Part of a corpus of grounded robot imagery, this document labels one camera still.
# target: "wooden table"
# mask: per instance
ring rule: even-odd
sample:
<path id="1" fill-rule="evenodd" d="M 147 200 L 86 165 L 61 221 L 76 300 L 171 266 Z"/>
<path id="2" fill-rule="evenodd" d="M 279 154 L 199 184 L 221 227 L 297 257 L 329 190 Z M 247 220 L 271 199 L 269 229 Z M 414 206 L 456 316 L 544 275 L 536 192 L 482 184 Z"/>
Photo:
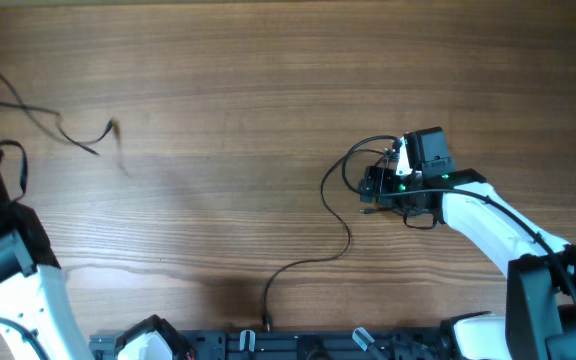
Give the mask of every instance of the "wooden table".
<path id="1" fill-rule="evenodd" d="M 120 144 L 94 157 L 0 112 L 0 138 L 28 151 L 24 202 L 82 331 L 153 313 L 180 329 L 257 327 L 273 271 L 343 247 L 319 182 L 377 134 L 442 126 L 459 168 L 576 242 L 576 6 L 424 4 L 0 9 L 0 70 L 26 102 L 62 110 L 76 138 L 120 121 Z M 12 194 L 18 160 L 1 166 Z M 373 160 L 356 159 L 353 181 Z M 362 216 L 338 173 L 326 196 L 354 242 L 279 277 L 278 328 L 504 313 L 503 276 L 460 234 Z"/>

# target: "wooden tabletop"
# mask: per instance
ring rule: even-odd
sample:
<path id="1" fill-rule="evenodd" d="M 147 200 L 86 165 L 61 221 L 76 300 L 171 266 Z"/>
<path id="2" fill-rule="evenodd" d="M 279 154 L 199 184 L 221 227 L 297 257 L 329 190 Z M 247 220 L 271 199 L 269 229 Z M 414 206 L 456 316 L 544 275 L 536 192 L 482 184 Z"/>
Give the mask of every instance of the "wooden tabletop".
<path id="1" fill-rule="evenodd" d="M 343 248 L 319 182 L 372 135 L 442 126 L 458 168 L 576 243 L 576 5 L 423 3 L 0 9 L 0 71 L 27 103 L 61 110 L 77 139 L 119 120 L 95 157 L 0 111 L 84 334 L 155 313 L 179 329 L 259 326 L 273 271 Z M 0 99 L 13 100 L 1 82 Z M 372 161 L 358 156 L 352 181 Z M 326 197 L 354 242 L 278 278 L 277 328 L 504 313 L 503 276 L 448 226 L 360 215 L 339 173 Z"/>

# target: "wood grain surface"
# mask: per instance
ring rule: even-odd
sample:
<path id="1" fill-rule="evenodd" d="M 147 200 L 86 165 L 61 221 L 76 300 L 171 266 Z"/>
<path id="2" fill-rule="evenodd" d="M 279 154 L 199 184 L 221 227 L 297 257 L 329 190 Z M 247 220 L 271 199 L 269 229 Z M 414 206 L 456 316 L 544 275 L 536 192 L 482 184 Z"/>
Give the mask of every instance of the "wood grain surface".
<path id="1" fill-rule="evenodd" d="M 27 103 L 60 109 L 80 139 L 120 121 L 94 157 L 0 112 L 0 139 L 28 151 L 24 202 L 82 331 L 154 313 L 180 329 L 258 326 L 275 269 L 343 247 L 319 182 L 372 135 L 442 126 L 459 168 L 576 242 L 576 4 L 422 3 L 0 9 L 0 70 Z M 373 160 L 357 157 L 353 181 Z M 16 194 L 15 151 L 1 170 Z M 504 278 L 460 234 L 360 215 L 338 174 L 326 196 L 354 242 L 279 277 L 278 328 L 504 313 Z"/>

